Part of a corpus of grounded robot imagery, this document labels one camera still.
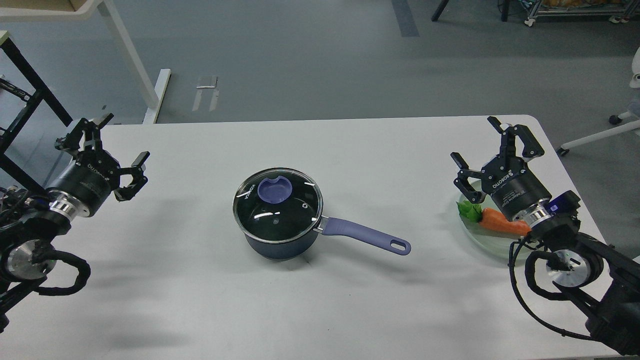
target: pot lid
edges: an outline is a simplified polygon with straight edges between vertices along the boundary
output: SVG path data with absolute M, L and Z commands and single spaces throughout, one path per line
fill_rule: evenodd
M 316 183 L 291 168 L 270 168 L 245 180 L 234 198 L 234 216 L 245 234 L 266 243 L 303 236 L 319 222 L 322 195 Z

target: black metal frame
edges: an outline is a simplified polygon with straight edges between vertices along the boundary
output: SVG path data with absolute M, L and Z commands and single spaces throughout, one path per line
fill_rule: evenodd
M 504 5 L 502 5 L 502 12 L 500 14 L 500 20 L 507 21 L 509 18 L 509 3 L 511 0 L 504 0 Z M 431 21 L 438 21 L 438 18 L 444 11 L 444 8 L 447 7 L 449 0 L 442 0 L 436 9 L 436 12 L 431 16 Z
M 22 130 L 42 101 L 49 105 L 51 110 L 53 110 L 65 126 L 69 126 L 73 119 L 64 109 L 62 104 L 60 104 L 55 95 L 53 95 L 49 87 L 44 83 L 44 81 L 42 81 L 35 70 L 33 70 L 33 67 L 31 67 L 27 60 L 22 56 L 20 50 L 18 50 L 10 38 L 7 38 L 2 44 L 0 44 L 0 48 L 35 89 L 33 95 L 31 95 L 16 86 L 13 86 L 8 81 L 0 79 L 0 88 L 26 102 L 26 105 L 15 117 L 15 120 L 13 120 L 9 128 L 1 129 L 3 133 L 0 135 L 0 168 L 12 176 L 27 190 L 43 195 L 46 194 L 46 192 L 42 186 L 11 159 L 9 159 L 4 152 L 9 148 L 20 130 Z

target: purple pot handle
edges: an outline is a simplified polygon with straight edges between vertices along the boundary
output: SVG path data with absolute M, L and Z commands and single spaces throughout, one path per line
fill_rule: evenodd
M 329 218 L 324 225 L 322 234 L 349 236 L 398 255 L 407 255 L 411 251 L 411 244 L 405 240 L 339 218 Z

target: plate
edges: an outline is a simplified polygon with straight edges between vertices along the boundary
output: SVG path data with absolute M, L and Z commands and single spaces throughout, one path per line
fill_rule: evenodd
M 480 181 L 472 183 L 471 186 L 476 190 L 480 190 Z M 464 195 L 460 195 L 458 202 L 465 200 L 467 200 L 467 198 Z M 483 209 L 493 208 L 499 211 L 498 207 L 488 195 L 484 198 L 484 202 L 480 203 L 480 206 L 482 206 Z M 493 256 L 497 256 L 498 258 L 509 259 L 509 247 L 511 246 L 511 243 L 520 238 L 518 235 L 487 230 L 477 223 L 471 222 L 471 220 L 463 217 L 462 215 L 458 216 L 460 217 L 460 223 L 465 234 L 467 234 L 474 243 L 480 246 L 481 249 Z M 520 250 L 518 260 L 525 259 L 524 255 L 528 255 L 530 252 L 531 250 L 523 247 Z

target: toy carrot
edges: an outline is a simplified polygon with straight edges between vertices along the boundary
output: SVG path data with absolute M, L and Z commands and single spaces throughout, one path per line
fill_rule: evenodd
M 487 230 L 499 231 L 501 233 L 516 234 L 526 236 L 531 228 L 523 220 L 509 221 L 500 212 L 492 208 L 480 207 L 480 204 L 472 204 L 469 201 L 456 202 L 460 215 L 478 223 Z

